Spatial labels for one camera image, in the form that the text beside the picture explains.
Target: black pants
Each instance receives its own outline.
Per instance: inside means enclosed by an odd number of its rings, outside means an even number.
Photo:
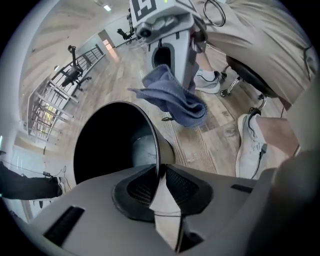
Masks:
[[[62,194],[56,178],[28,178],[9,170],[0,161],[0,194],[7,199],[36,200]]]

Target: wooden floor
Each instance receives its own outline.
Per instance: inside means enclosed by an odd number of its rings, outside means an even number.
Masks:
[[[258,93],[249,84],[241,82],[232,95],[221,97],[220,94],[196,92],[208,105],[208,119],[205,125],[197,128],[185,128],[175,121],[161,121],[168,113],[145,100],[137,99],[128,88],[142,88],[142,78],[147,74],[145,50],[132,49],[132,45],[123,45],[115,49],[118,59],[108,56],[110,61],[106,69],[98,76],[93,76],[83,92],[78,92],[80,103],[69,103],[68,109],[74,118],[65,124],[63,135],[57,142],[59,155],[65,158],[70,186],[75,185],[73,177],[73,153],[78,135],[87,119],[100,107],[112,101],[129,101],[141,107],[150,117],[161,134],[172,144],[176,164],[201,171],[234,176],[236,155],[240,146],[237,118],[247,113],[250,107],[258,106]],[[225,56],[207,48],[206,53],[212,67],[221,71],[226,66]],[[237,74],[230,68],[227,79],[221,84],[226,89]],[[280,117],[283,105],[278,99],[268,99],[262,111],[264,117]],[[286,155],[269,146],[263,156],[258,175],[266,168],[278,166]]]

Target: shoe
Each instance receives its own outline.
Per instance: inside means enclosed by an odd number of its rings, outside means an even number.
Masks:
[[[65,194],[66,193],[66,188],[65,188],[65,185],[64,185],[61,177],[59,177],[58,186],[61,189],[61,194],[59,194],[58,196],[61,196],[61,195]]]
[[[217,94],[220,91],[220,73],[199,69],[194,77],[195,89],[207,94]]]
[[[256,140],[255,132],[249,126],[252,116],[243,114],[237,121],[241,145],[235,161],[235,176],[245,179],[252,179],[256,175],[264,145]]]

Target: office chair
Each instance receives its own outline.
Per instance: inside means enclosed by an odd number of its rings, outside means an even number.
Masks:
[[[267,85],[267,83],[250,67],[230,56],[226,56],[226,62],[228,65],[221,72],[221,78],[225,79],[227,77],[226,71],[229,67],[232,68],[239,76],[232,82],[228,89],[222,90],[220,92],[220,95],[222,97],[231,95],[231,91],[241,80],[247,82],[248,84],[251,84],[254,88],[261,92],[260,96],[258,97],[259,100],[262,100],[261,105],[258,107],[260,111],[266,105],[267,97],[278,97],[278,95]],[[251,107],[249,110],[250,113],[253,110],[254,107]]]
[[[66,76],[66,78],[64,79],[64,81],[62,82],[61,86],[62,87],[66,87],[68,84],[72,84],[74,85],[75,83],[77,83],[77,88],[82,91],[82,89],[80,88],[81,84],[85,81],[85,80],[91,80],[92,78],[90,76],[86,77],[85,79],[82,79],[81,81],[79,81],[79,78],[83,75],[84,70],[81,68],[81,66],[79,65],[79,61],[76,62],[76,47],[69,45],[68,46],[68,51],[72,54],[72,63],[73,66],[67,71],[64,72],[63,70],[61,70],[61,73],[64,74]]]
[[[121,28],[119,28],[116,32],[123,37],[123,40],[129,40],[129,44],[132,43],[132,36],[135,34],[135,32],[127,32],[129,33],[127,34]]]

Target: blue cloth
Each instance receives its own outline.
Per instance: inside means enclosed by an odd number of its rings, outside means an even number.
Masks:
[[[129,88],[138,99],[145,99],[169,112],[172,118],[184,127],[202,125],[207,118],[207,105],[195,96],[195,82],[192,79],[188,90],[175,78],[171,69],[161,64],[147,74],[142,83],[145,88]]]

